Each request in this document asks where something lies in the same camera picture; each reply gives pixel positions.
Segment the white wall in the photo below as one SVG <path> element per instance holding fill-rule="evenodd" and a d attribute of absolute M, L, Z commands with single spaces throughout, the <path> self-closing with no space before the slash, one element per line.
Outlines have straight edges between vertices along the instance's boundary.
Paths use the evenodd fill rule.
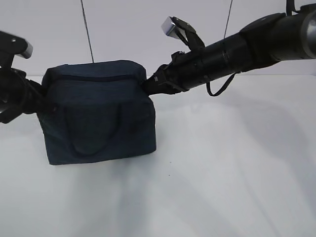
<path fill-rule="evenodd" d="M 222 38 L 229 1 L 165 3 L 169 8 L 156 1 L 85 0 L 96 61 L 132 59 L 149 73 L 169 62 L 183 46 L 161 32 L 168 15 L 190 22 L 207 43 Z M 11 26 L 10 14 L 0 14 L 5 30 L 40 49 L 17 68 L 35 75 L 91 60 L 79 1 L 6 4 L 12 11 L 20 4 L 19 12 L 37 23 L 25 30 L 18 14 Z M 223 80 L 212 83 L 214 90 Z M 204 86 L 155 95 L 158 150 L 95 164 L 50 166 L 35 115 L 0 124 L 0 235 L 313 237 L 315 87 L 313 76 L 237 76 L 217 98 Z"/>
<path fill-rule="evenodd" d="M 42 76 L 47 68 L 61 64 L 91 62 L 79 0 L 1 1 L 0 30 L 33 45 L 32 57 L 16 57 L 13 65 L 28 75 Z"/>

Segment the black cylinder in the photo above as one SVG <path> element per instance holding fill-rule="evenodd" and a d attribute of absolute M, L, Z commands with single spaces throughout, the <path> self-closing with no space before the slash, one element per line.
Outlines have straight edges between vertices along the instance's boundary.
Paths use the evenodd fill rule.
<path fill-rule="evenodd" d="M 316 59 L 316 11 L 280 19 L 267 41 L 269 54 L 277 61 Z"/>
<path fill-rule="evenodd" d="M 174 70 L 185 89 L 191 89 L 212 80 L 241 72 L 252 63 L 247 42 L 235 34 L 200 51 L 182 56 L 187 63 Z"/>
<path fill-rule="evenodd" d="M 19 105 L 24 94 L 24 84 L 11 70 L 0 70 L 0 112 Z"/>

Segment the cable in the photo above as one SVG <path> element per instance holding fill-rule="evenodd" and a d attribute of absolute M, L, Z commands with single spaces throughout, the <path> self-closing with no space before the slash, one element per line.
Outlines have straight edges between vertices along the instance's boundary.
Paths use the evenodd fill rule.
<path fill-rule="evenodd" d="M 231 0 L 231 4 L 229 6 L 229 12 L 228 12 L 228 17 L 227 17 L 227 22 L 226 22 L 226 27 L 225 27 L 224 39 L 226 38 L 226 33 L 227 33 L 227 29 L 228 29 L 229 19 L 231 17 L 232 6 L 233 6 L 233 0 Z"/>
<path fill-rule="evenodd" d="M 91 46 L 90 34 L 89 34 L 89 30 L 88 30 L 87 18 L 85 16 L 85 11 L 84 11 L 84 6 L 83 6 L 83 0 L 80 0 L 80 2 L 81 2 L 84 26 L 85 26 L 85 30 L 87 32 L 87 37 L 88 37 L 88 42 L 89 42 L 90 54 L 91 54 L 92 62 L 94 63 L 93 51 L 92 51 L 92 46 Z"/>

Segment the white backdrop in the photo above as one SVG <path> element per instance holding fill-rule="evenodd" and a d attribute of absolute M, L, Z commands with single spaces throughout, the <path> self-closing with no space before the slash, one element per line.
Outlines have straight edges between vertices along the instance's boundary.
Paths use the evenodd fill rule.
<path fill-rule="evenodd" d="M 15 67 L 42 75 L 91 61 L 80 1 L 5 4 L 19 14 L 2 8 L 3 29 L 39 50 Z M 169 62 L 183 46 L 161 32 L 167 15 L 190 22 L 207 43 L 222 38 L 228 1 L 165 4 L 85 0 L 96 61 L 132 59 L 149 73 Z M 22 27 L 26 16 L 34 24 Z M 95 164 L 49 165 L 35 115 L 0 124 L 0 235 L 314 237 L 314 88 L 313 76 L 237 76 L 218 98 L 204 86 L 155 95 L 158 150 Z"/>

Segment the bag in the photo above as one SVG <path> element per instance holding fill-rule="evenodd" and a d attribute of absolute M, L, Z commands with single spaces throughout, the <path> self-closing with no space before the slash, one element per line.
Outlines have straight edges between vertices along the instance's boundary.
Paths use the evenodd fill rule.
<path fill-rule="evenodd" d="M 62 65 L 42 86 L 56 103 L 38 113 L 52 165 L 129 158 L 156 150 L 155 108 L 141 89 L 146 70 L 132 61 Z"/>

